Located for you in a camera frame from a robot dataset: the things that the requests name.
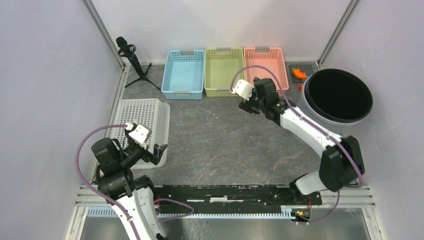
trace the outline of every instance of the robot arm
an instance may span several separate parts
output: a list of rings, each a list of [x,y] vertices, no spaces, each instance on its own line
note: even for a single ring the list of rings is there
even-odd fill
[[[99,162],[103,177],[98,181],[98,190],[121,204],[131,216],[138,233],[138,239],[167,240],[156,217],[154,198],[155,187],[147,176],[133,178],[130,170],[142,159],[157,165],[168,145],[154,145],[153,153],[146,144],[152,131],[141,124],[126,123],[125,135],[128,146],[117,149],[113,140],[103,138],[97,141],[91,150]],[[130,222],[122,210],[112,205],[121,220],[130,240],[137,240]]]
[[[356,172],[340,148],[302,119],[309,120],[336,139],[352,156],[360,173],[364,174],[361,149],[354,137],[343,138],[325,129],[290,102],[294,110],[302,116],[302,118],[299,117],[285,101],[280,100],[276,86],[270,78],[255,78],[253,82],[254,84],[251,84],[241,79],[233,87],[232,93],[243,98],[238,107],[252,114],[262,112],[267,119],[296,134],[321,157],[319,170],[306,174],[290,183],[295,195],[304,196],[326,189],[336,192],[357,178]]]

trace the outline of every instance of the white wall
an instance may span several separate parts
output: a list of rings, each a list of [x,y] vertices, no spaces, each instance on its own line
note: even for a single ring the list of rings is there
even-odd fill
[[[140,62],[168,50],[281,47],[285,60],[316,60],[349,0],[93,0],[111,37],[137,47]]]
[[[423,9],[416,0],[360,1],[324,62],[373,93],[372,112],[351,133],[388,240],[423,238]]]
[[[81,0],[2,1],[0,31],[0,238],[61,240],[120,68]]]

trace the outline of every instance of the black clamp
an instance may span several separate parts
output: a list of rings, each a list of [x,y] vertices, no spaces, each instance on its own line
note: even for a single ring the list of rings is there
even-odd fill
[[[157,165],[168,147],[167,144],[161,146],[155,144],[151,153],[129,137],[126,130],[125,135],[128,138],[128,146],[124,149],[117,139],[109,137],[100,139],[91,147],[99,163],[95,173],[97,189],[113,200],[121,198],[122,194],[131,197],[135,189],[146,186],[154,191],[155,187],[150,178],[143,176],[134,181],[130,168],[140,159]],[[100,177],[100,170],[103,172],[103,177]]]
[[[281,126],[280,115],[289,106],[286,101],[280,99],[273,80],[255,77],[253,85],[254,89],[252,89],[252,95],[249,100],[242,100],[238,107],[251,114],[259,115],[262,112],[267,119]],[[290,103],[293,107],[296,106],[292,101]]]

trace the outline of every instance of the wire basket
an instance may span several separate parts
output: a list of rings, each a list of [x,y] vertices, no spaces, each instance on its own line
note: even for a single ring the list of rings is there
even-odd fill
[[[287,78],[286,65],[284,63],[283,51],[279,47],[246,47],[244,48],[244,62],[247,66],[260,65],[275,74],[281,84],[282,90],[289,90],[289,80]],[[266,70],[252,67],[246,69],[246,81],[253,84],[253,79],[270,78],[274,81],[278,95],[282,95],[276,80]]]
[[[153,153],[155,144],[159,146],[168,144],[170,106],[157,98],[120,100],[113,124],[125,123],[142,124],[151,130],[151,135],[146,143],[149,145],[148,151]],[[118,139],[122,143],[124,137],[124,128],[112,128],[110,132],[111,139]],[[122,147],[125,148],[127,145],[128,141],[125,141]],[[157,165],[139,160],[132,169],[158,168],[165,164],[167,152],[168,149],[165,149]]]
[[[166,99],[202,99],[204,78],[204,50],[170,50],[161,90]]]
[[[234,75],[245,66],[241,47],[206,48],[204,89],[208,97],[236,97],[230,92]],[[242,72],[237,79],[245,79]]]

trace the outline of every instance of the gray table surface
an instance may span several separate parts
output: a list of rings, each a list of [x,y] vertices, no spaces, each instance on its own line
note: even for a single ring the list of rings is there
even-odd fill
[[[164,65],[153,65],[148,78],[162,84]],[[127,83],[137,78],[131,70]],[[287,97],[300,98],[300,83],[289,82]],[[154,86],[139,81],[127,87],[123,99],[157,98],[170,106],[165,165],[135,169],[155,185],[288,184],[317,170],[320,157],[296,135],[263,114],[238,108],[240,97],[167,100]]]

